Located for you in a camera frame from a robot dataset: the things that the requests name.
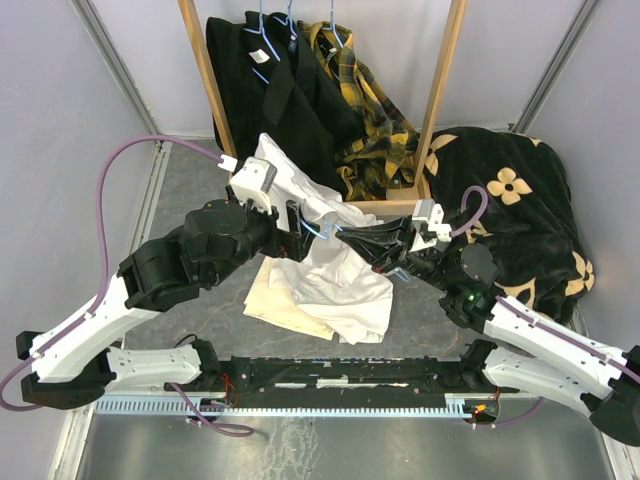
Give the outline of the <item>blue wire hanger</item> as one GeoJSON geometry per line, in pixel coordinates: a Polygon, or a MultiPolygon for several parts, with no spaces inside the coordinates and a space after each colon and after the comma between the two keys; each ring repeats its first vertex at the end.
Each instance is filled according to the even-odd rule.
{"type": "MultiPolygon", "coordinates": [[[[326,223],[323,230],[320,230],[317,224],[314,224],[313,222],[309,223],[304,219],[300,220],[300,224],[309,233],[325,241],[329,241],[331,239],[332,231],[342,232],[344,230],[342,226],[336,223],[326,223]]],[[[408,273],[405,270],[403,270],[401,267],[396,267],[390,273],[385,273],[385,276],[391,276],[391,275],[395,275],[405,283],[410,282],[408,273]]]]}

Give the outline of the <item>white shirt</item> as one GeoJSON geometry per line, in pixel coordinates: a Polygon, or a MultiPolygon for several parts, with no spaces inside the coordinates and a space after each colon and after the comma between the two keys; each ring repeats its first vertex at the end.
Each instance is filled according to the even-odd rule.
{"type": "MultiPolygon", "coordinates": [[[[343,202],[337,191],[311,180],[269,135],[259,136],[254,155],[276,167],[272,186],[276,198],[299,202],[304,217],[317,223],[320,230],[326,223],[342,227],[379,223],[374,215],[343,202]]],[[[390,323],[393,284],[373,272],[368,263],[336,238],[336,233],[331,232],[329,241],[316,238],[301,263],[274,259],[270,286],[287,288],[295,305],[324,321],[340,342],[380,343],[390,323]]]]}

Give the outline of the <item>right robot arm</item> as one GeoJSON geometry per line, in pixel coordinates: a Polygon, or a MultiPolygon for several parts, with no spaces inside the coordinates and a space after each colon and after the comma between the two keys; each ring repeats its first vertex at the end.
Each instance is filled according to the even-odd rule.
{"type": "Polygon", "coordinates": [[[494,283],[489,249],[453,239],[446,225],[411,217],[342,227],[336,237],[379,274],[397,269],[439,289],[439,304],[458,327],[493,341],[486,358],[458,368],[467,389],[493,384],[565,405],[620,443],[639,444],[639,349],[624,351],[556,323],[494,283]]]}

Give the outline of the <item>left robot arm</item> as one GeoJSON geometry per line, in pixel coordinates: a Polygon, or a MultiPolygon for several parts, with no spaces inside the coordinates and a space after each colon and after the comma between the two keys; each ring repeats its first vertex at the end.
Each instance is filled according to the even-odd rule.
{"type": "Polygon", "coordinates": [[[217,386],[223,367],[209,341],[171,349],[126,350],[114,345],[128,330],[199,297],[262,254],[300,262],[318,226],[289,200],[263,210],[253,201],[212,200],[186,214],[182,225],[143,243],[123,260],[105,291],[74,319],[47,333],[16,338],[31,371],[20,381],[32,407],[70,410],[110,390],[178,385],[217,386]]]}

